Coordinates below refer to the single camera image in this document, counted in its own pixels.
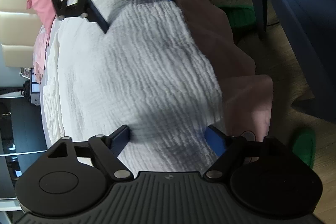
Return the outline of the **light pink crumpled blanket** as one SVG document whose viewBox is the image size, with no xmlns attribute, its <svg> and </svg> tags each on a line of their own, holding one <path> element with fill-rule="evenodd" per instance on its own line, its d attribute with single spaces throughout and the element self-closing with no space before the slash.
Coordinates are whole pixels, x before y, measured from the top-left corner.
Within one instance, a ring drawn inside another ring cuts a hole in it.
<svg viewBox="0 0 336 224">
<path fill-rule="evenodd" d="M 33 51 L 33 73 L 38 84 L 42 82 L 46 69 L 48 51 L 55 39 L 58 29 L 59 24 L 56 23 L 56 20 L 54 20 L 50 32 L 47 32 L 45 26 L 41 26 L 35 40 Z"/>
</svg>

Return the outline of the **dusty pink trousers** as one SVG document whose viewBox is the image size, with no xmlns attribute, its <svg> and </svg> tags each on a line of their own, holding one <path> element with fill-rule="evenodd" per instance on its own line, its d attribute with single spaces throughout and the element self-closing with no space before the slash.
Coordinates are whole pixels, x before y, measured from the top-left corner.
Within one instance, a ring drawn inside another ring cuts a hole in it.
<svg viewBox="0 0 336 224">
<path fill-rule="evenodd" d="M 273 81 L 234 44 L 226 13 L 209 0 L 176 0 L 191 35 L 213 66 L 222 91 L 226 133 L 262 141 L 268 135 Z"/>
</svg>

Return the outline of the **white nightstand shelf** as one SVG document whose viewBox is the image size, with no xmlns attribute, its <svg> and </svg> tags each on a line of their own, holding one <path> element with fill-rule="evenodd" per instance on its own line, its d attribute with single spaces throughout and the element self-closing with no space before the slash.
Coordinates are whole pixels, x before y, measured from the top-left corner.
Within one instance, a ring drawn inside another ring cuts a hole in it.
<svg viewBox="0 0 336 224">
<path fill-rule="evenodd" d="M 23 84 L 23 95 L 28 101 L 35 105 L 41 105 L 40 98 L 40 86 L 36 80 L 36 77 L 33 73 L 32 68 L 21 68 L 20 76 L 25 79 L 25 83 Z"/>
</svg>

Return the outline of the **cream padded headboard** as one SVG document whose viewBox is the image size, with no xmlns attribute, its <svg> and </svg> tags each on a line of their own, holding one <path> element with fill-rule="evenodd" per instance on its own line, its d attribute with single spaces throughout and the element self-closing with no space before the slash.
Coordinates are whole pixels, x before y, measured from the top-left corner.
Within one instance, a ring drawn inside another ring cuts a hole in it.
<svg viewBox="0 0 336 224">
<path fill-rule="evenodd" d="M 7 67 L 33 67 L 33 51 L 41 21 L 27 0 L 0 0 L 1 51 Z"/>
</svg>

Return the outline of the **green slipper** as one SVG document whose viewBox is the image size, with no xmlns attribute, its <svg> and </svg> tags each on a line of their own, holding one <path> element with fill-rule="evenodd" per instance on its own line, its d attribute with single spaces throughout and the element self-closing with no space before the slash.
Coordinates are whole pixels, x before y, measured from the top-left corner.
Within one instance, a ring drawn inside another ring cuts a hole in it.
<svg viewBox="0 0 336 224">
<path fill-rule="evenodd" d="M 232 28 L 247 27 L 256 23 L 255 10 L 252 6 L 219 6 L 219 9 L 226 13 Z"/>
</svg>

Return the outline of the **dark blue furniture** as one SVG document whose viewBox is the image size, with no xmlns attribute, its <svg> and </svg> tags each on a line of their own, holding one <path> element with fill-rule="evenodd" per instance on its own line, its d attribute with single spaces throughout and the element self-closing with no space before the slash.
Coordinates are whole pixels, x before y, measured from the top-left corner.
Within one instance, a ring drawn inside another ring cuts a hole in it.
<svg viewBox="0 0 336 224">
<path fill-rule="evenodd" d="M 292 108 L 335 122 L 335 0 L 252 0 L 260 39 L 265 39 L 268 3 L 288 38 L 314 97 Z"/>
</svg>

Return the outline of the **white crinkle cloth garment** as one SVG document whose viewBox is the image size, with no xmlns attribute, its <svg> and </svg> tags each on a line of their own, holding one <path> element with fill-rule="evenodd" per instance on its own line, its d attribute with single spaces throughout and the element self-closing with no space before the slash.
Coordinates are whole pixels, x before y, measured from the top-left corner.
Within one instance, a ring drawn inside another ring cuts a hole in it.
<svg viewBox="0 0 336 224">
<path fill-rule="evenodd" d="M 181 10 L 168 0 L 92 1 L 107 33 L 82 18 L 52 26 L 42 91 L 47 144 L 127 125 L 119 159 L 131 172 L 205 172 L 217 156 L 204 132 L 223 123 L 222 93 Z"/>
</svg>

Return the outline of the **pink pillow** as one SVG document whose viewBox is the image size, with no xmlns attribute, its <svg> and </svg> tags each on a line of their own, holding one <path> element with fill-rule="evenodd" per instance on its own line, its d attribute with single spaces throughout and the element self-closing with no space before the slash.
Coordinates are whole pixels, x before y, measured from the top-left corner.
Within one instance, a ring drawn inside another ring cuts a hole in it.
<svg viewBox="0 0 336 224">
<path fill-rule="evenodd" d="M 56 16 L 56 12 L 51 0 L 27 0 L 26 9 L 33 9 L 42 25 L 45 27 L 46 33 L 51 32 L 52 24 Z"/>
</svg>

